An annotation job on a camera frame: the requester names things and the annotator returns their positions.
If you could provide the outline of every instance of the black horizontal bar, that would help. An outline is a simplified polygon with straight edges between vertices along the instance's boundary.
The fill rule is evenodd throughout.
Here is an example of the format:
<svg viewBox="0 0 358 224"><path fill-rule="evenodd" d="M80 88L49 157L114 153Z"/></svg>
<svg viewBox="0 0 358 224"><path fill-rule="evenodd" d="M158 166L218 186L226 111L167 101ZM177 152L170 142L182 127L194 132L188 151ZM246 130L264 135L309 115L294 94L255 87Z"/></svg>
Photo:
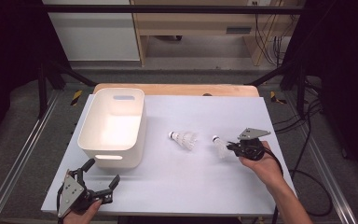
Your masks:
<svg viewBox="0 0 358 224"><path fill-rule="evenodd" d="M303 7L226 7L226 6L176 6L176 5L23 5L24 12L53 13L201 13L201 14L282 14L302 15L316 13L318 9Z"/></svg>

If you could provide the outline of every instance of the yellow and black tape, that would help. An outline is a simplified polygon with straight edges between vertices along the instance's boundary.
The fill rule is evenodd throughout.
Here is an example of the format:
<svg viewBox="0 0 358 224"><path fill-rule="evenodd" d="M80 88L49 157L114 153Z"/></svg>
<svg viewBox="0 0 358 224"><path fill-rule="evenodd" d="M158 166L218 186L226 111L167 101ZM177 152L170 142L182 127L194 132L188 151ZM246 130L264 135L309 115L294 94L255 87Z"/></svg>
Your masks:
<svg viewBox="0 0 358 224"><path fill-rule="evenodd" d="M287 104L287 102L285 100L278 100L277 97L275 96L274 91L271 92L271 102L279 103L279 104L283 104L283 105Z"/></svg>
<svg viewBox="0 0 358 224"><path fill-rule="evenodd" d="M74 98L72 99L71 105L76 105L77 104L77 101L80 98L81 92L82 91L76 91L75 92L75 95L74 95Z"/></svg>

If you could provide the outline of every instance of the human arm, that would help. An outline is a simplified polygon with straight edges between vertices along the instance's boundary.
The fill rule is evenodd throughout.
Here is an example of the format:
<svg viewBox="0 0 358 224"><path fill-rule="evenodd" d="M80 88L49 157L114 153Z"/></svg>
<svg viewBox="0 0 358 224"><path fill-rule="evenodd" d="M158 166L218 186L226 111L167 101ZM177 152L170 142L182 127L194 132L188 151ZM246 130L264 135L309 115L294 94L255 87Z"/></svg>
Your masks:
<svg viewBox="0 0 358 224"><path fill-rule="evenodd" d="M262 142L262 144L269 148L267 142ZM283 179L277 162L270 155L265 154L260 161L251 161L240 157L240 162L252 169L266 185L277 204L284 223L312 223L303 205Z"/></svg>
<svg viewBox="0 0 358 224"><path fill-rule="evenodd" d="M63 224L90 224L92 218L97 214L101 203L102 201L98 200L93 203L84 214L81 215L71 211L63 220Z"/></svg>

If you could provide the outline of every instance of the shuttlecock cork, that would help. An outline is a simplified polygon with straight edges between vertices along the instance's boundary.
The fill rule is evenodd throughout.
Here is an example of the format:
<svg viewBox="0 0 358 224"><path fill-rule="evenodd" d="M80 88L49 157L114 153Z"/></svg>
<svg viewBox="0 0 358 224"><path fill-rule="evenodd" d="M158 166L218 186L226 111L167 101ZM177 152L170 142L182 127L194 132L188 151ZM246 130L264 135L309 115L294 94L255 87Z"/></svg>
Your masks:
<svg viewBox="0 0 358 224"><path fill-rule="evenodd" d="M217 149L217 155L220 159L225 158L230 153L227 148L227 142L225 140L222 140L219 136L214 135L212 137L212 141Z"/></svg>
<svg viewBox="0 0 358 224"><path fill-rule="evenodd" d="M170 132L168 136L175 142L179 144L179 146L192 150L197 141L197 135L192 132Z"/></svg>

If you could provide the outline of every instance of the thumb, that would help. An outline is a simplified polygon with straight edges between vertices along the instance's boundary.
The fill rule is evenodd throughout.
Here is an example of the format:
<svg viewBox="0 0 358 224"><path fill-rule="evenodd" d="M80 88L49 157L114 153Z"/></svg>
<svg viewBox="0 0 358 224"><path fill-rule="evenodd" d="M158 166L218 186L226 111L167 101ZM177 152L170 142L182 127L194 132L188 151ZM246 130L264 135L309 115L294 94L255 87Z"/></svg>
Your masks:
<svg viewBox="0 0 358 224"><path fill-rule="evenodd" d="M86 223L90 223L92 218L97 214L98 209L100 209L100 206L102 204L102 200L98 200L97 202L93 203L89 209L87 209L86 213L83 214L83 218L86 221Z"/></svg>

